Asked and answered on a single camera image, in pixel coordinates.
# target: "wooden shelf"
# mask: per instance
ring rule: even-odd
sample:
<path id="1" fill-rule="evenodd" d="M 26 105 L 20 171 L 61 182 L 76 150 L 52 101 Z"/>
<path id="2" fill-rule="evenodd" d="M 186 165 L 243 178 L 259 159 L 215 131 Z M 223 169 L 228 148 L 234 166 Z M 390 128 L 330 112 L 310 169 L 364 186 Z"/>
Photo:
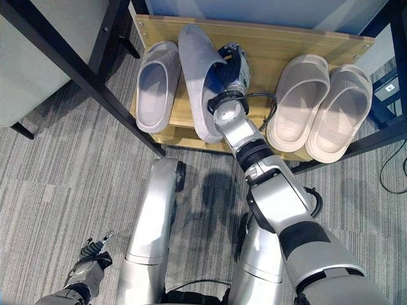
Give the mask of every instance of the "wooden shelf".
<path id="1" fill-rule="evenodd" d="M 298 55 L 320 55 L 328 61 L 330 68 L 335 68 L 357 60 L 375 41 L 370 37 L 334 32 L 218 20 L 150 15 L 137 15 L 135 20 L 146 49 L 163 40 L 177 43 L 179 31 L 186 24 L 199 25 L 212 39 L 216 48 L 228 41 L 238 42 L 245 50 L 250 68 L 249 92 L 274 92 L 283 68 Z M 136 103 L 134 94 L 130 110 L 134 116 Z M 249 107 L 248 117 L 259 127 L 268 116 L 270 103 L 266 98 L 252 98 L 249 100 Z M 230 151 L 224 142 L 207 144 L 195 133 L 183 73 L 179 79 L 169 125 L 152 136 L 157 142 L 172 146 Z M 292 153 L 276 153 L 284 159 L 311 160 L 304 148 Z"/>

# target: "power cord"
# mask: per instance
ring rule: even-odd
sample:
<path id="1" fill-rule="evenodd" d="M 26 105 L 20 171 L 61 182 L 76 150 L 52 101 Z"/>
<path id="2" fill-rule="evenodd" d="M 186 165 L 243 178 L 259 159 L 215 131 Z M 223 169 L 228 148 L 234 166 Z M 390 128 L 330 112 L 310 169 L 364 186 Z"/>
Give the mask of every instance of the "power cord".
<path id="1" fill-rule="evenodd" d="M 230 283 L 226 283 L 225 281 L 211 280 L 211 279 L 202 279 L 202 280 L 189 281 L 189 282 L 187 282 L 187 283 L 185 283 L 185 284 L 182 284 L 181 286 L 178 286 L 178 287 L 176 287 L 176 288 L 174 288 L 174 289 L 172 289 L 172 290 L 179 290 L 179 289 L 181 289 L 181 288 L 184 288 L 185 286 L 192 285 L 192 284 L 195 284 L 195 283 L 202 283 L 202 282 L 205 282 L 205 281 L 209 281 L 209 282 L 211 282 L 211 283 L 223 284 L 223 285 L 226 285 L 226 286 L 230 286 L 230 285 L 231 285 Z"/>
<path id="2" fill-rule="evenodd" d="M 385 168 L 386 164 L 387 164 L 392 158 L 394 158 L 394 157 L 396 156 L 396 154 L 399 153 L 399 151 L 401 151 L 401 150 L 403 149 L 403 147 L 406 145 L 406 142 L 407 142 L 407 139 L 404 140 L 404 142 L 403 142 L 403 144 L 400 146 L 400 148 L 399 148 L 398 150 L 396 150 L 396 152 L 395 152 L 394 154 L 392 154 L 392 156 L 391 156 L 389 159 L 387 159 L 387 161 L 383 164 L 382 169 L 380 170 L 380 184 L 381 184 L 382 187 L 383 187 L 386 191 L 388 191 L 390 194 L 400 195 L 400 194 L 405 194 L 405 193 L 407 193 L 407 189 L 405 189 L 405 190 L 403 190 L 403 191 L 399 191 L 399 192 L 397 192 L 397 191 L 392 191 L 392 190 L 389 189 L 387 186 L 385 186 L 384 183 L 383 183 L 383 171 L 384 171 L 384 168 Z M 404 161 L 403 161 L 403 172 L 404 172 L 404 176 L 407 178 L 407 158 L 405 158 Z"/>

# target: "black cable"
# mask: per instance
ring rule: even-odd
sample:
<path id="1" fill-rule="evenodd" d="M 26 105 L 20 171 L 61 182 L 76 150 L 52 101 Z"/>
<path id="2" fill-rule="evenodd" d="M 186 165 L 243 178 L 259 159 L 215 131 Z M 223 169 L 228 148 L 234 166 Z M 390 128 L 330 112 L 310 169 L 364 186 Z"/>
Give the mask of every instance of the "black cable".
<path id="1" fill-rule="evenodd" d="M 231 285 L 230 283 L 226 283 L 225 281 L 206 280 L 206 279 L 203 279 L 203 280 L 189 281 L 188 283 L 182 284 L 181 286 L 178 286 L 178 287 L 176 287 L 176 288 L 174 288 L 174 289 L 172 289 L 172 290 L 173 290 L 173 291 L 174 291 L 174 290 L 179 290 L 179 289 L 181 289 L 181 288 L 184 288 L 185 286 L 188 286 L 188 285 L 191 285 L 191 284 L 195 284 L 195 283 L 202 283 L 203 281 L 209 281 L 209 282 L 211 282 L 211 283 L 223 284 L 223 285 L 227 285 L 227 286 L 230 286 L 230 285 Z"/>
<path id="2" fill-rule="evenodd" d="M 259 127 L 259 131 L 262 132 L 266 126 L 267 123 L 272 119 L 273 115 L 277 111 L 277 99 L 275 98 L 275 95 L 272 94 L 271 92 L 267 91 L 259 91 L 259 92 L 253 92 L 249 93 L 247 95 L 244 95 L 243 97 L 228 97 L 223 100 L 223 102 L 227 102 L 229 100 L 243 100 L 244 98 L 249 98 L 249 97 L 268 97 L 272 100 L 270 104 L 270 113 L 268 114 L 267 118 L 263 120 L 263 124 Z"/>
<path id="3" fill-rule="evenodd" d="M 404 191 L 399 191 L 399 192 L 390 190 L 387 186 L 384 185 L 384 183 L 383 183 L 383 175 L 382 175 L 386 164 L 387 164 L 392 158 L 394 158 L 394 156 L 406 145 L 406 142 L 407 142 L 407 139 L 404 140 L 404 142 L 403 142 L 403 144 L 400 146 L 400 148 L 399 148 L 398 150 L 396 150 L 396 152 L 395 152 L 394 154 L 392 154 L 392 156 L 391 156 L 389 159 L 387 159 L 387 161 L 383 164 L 382 169 L 380 170 L 380 184 L 381 184 L 382 187 L 383 187 L 386 191 L 388 191 L 390 194 L 400 195 L 400 194 L 405 194 L 405 193 L 407 193 L 407 189 L 405 189 Z M 407 166 L 407 158 L 405 158 L 404 161 L 403 161 L 403 172 L 404 172 L 404 176 L 406 176 L 406 178 L 407 178 L 407 168 L 406 168 L 406 166 Z"/>
<path id="4" fill-rule="evenodd" d="M 80 266 L 82 266 L 82 265 L 84 265 L 84 264 L 86 264 L 86 263 L 88 263 L 88 262 L 94 262 L 94 261 L 112 262 L 111 259 L 107 259 L 106 257 L 91 257 L 91 258 L 89 258 L 89 259 L 87 259 L 87 258 L 85 257 L 85 258 L 79 260 L 79 261 L 74 265 L 74 267 L 73 267 L 71 270 L 69 270 L 68 275 L 67 275 L 66 280 L 65 280 L 65 283 L 64 283 L 64 286 L 66 286 L 66 285 L 68 284 L 69 279 L 72 277 L 71 274 L 72 274 L 72 272 L 74 272 L 74 271 L 76 270 L 76 268 L 78 268 L 78 267 L 80 267 Z"/>
<path id="5" fill-rule="evenodd" d="M 311 213 L 312 218 L 315 219 L 321 213 L 322 208 L 324 206 L 324 201 L 322 200 L 321 195 L 315 190 L 315 188 L 310 189 L 309 187 L 305 186 L 304 189 L 308 194 L 311 194 L 317 200 L 317 203 L 315 204 L 315 208 Z"/>

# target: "black metal leg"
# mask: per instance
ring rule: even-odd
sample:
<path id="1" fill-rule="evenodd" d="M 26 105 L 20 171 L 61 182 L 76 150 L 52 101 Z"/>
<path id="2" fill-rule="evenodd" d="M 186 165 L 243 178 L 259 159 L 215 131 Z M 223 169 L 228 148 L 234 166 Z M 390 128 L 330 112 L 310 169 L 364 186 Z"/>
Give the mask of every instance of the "black metal leg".
<path id="1" fill-rule="evenodd" d="M 130 112 L 29 0 L 2 0 L 0 12 L 32 44 L 137 138 L 156 154 L 165 155 L 161 145 L 157 144 L 148 133 L 138 129 L 135 118 Z"/>
<path id="2" fill-rule="evenodd" d="M 134 45 L 125 36 L 119 36 L 119 42 L 127 49 L 127 51 L 136 59 L 140 58 L 139 52 L 134 48 Z"/>
<path id="3" fill-rule="evenodd" d="M 407 139 L 407 121 L 405 119 L 379 130 L 372 135 L 351 143 L 345 154 L 338 161 L 357 156 L 358 154 L 363 154 L 404 139 Z M 320 163 L 315 160 L 301 162 L 300 165 L 292 168 L 292 171 L 295 174 L 304 173 L 325 165 L 325 163 Z"/>
<path id="4" fill-rule="evenodd" d="M 93 46 L 88 66 L 103 83 L 116 59 L 119 44 L 117 37 L 124 35 L 127 29 L 125 20 L 129 2 L 130 0 L 110 0 Z"/>
<path id="5" fill-rule="evenodd" d="M 19 134 L 22 134 L 24 137 L 34 140 L 34 135 L 26 129 L 23 125 L 21 125 L 19 122 L 15 123 L 13 126 L 10 127 L 11 129 L 14 129 L 16 132 Z"/>

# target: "wall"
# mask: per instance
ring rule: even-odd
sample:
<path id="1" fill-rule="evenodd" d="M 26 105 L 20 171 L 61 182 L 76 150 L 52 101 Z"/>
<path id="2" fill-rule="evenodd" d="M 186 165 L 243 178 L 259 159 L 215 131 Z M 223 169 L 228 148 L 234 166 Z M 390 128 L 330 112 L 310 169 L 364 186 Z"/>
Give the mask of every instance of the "wall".
<path id="1" fill-rule="evenodd" d="M 151 15 L 360 33 L 387 0 L 146 0 Z"/>

